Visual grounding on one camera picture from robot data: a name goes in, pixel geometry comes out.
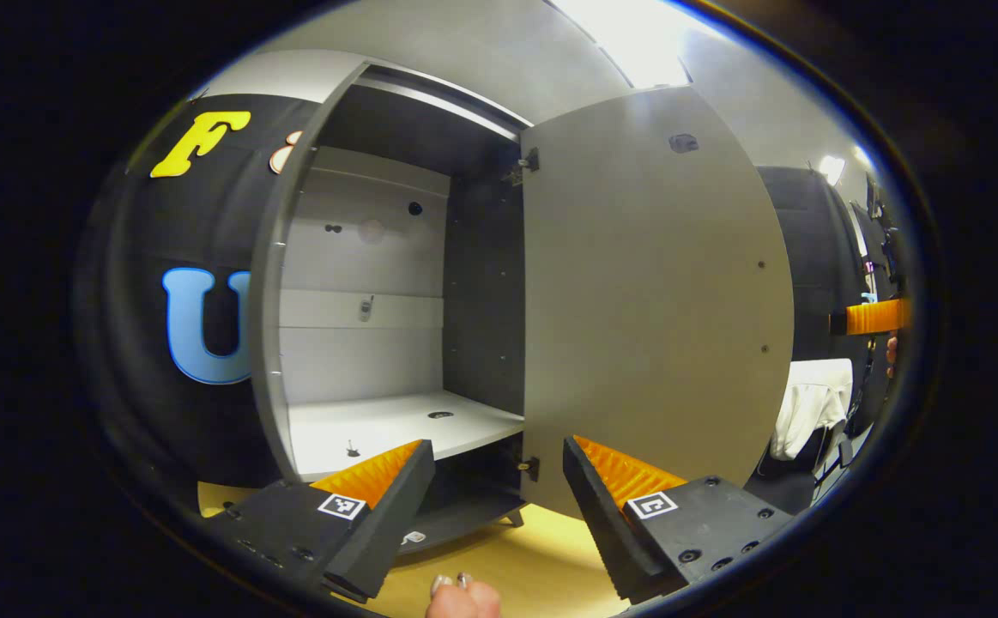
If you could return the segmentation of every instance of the human hand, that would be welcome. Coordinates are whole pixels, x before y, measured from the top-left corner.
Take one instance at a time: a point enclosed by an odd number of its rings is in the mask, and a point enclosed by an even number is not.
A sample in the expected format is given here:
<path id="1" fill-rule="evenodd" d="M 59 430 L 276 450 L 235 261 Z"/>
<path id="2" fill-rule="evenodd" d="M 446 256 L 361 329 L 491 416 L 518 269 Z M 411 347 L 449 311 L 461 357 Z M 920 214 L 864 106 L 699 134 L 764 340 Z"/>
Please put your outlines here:
<path id="1" fill-rule="evenodd" d="M 887 368 L 887 377 L 895 377 L 895 353 L 898 351 L 899 340 L 895 337 L 895 331 L 892 331 L 891 339 L 887 340 L 887 361 L 891 363 L 891 367 Z"/>
<path id="2" fill-rule="evenodd" d="M 431 603 L 426 618 L 502 618 L 499 592 L 468 573 L 452 578 L 439 575 L 431 586 Z"/>

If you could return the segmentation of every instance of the yellow floor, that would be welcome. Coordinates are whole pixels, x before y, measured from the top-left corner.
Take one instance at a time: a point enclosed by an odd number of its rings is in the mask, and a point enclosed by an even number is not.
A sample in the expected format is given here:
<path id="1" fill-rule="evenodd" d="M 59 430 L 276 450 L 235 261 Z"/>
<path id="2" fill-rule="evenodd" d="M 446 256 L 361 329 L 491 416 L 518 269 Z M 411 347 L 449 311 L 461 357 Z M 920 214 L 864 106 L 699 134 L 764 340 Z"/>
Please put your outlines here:
<path id="1" fill-rule="evenodd" d="M 225 500 L 238 504 L 254 492 L 197 484 L 207 517 L 219 512 Z M 391 618 L 421 618 L 433 576 L 455 578 L 465 571 L 499 591 L 504 618 L 605 617 L 628 608 L 628 602 L 617 598 L 586 524 L 534 505 L 522 515 L 521 528 L 503 520 L 463 539 L 401 556 L 380 595 L 362 607 Z"/>

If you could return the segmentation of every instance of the yellow letter f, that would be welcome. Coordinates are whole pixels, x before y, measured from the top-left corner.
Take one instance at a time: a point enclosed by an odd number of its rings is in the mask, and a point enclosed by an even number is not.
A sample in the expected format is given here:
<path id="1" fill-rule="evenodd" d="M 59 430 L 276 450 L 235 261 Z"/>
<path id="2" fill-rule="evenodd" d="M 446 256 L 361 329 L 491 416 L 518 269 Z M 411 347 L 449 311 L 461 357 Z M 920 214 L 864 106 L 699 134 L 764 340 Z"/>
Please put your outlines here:
<path id="1" fill-rule="evenodd" d="M 190 155 L 197 148 L 197 156 L 205 156 L 227 133 L 243 129 L 251 122 L 249 111 L 208 111 L 193 118 L 193 126 L 185 132 L 181 140 L 174 144 L 170 154 L 152 168 L 153 179 L 165 176 L 181 176 L 190 168 Z"/>

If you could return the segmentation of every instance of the cabinet door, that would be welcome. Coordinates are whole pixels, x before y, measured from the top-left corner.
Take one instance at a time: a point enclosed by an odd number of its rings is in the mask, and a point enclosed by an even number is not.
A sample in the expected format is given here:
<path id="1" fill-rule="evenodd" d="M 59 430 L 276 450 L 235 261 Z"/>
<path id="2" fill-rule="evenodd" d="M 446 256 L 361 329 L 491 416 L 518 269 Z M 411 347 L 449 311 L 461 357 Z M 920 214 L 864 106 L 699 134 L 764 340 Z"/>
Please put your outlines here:
<path id="1" fill-rule="evenodd" d="M 580 517 L 562 439 L 741 486 L 792 353 L 789 260 L 768 193 L 690 87 L 647 90 L 522 134 L 522 497 Z"/>

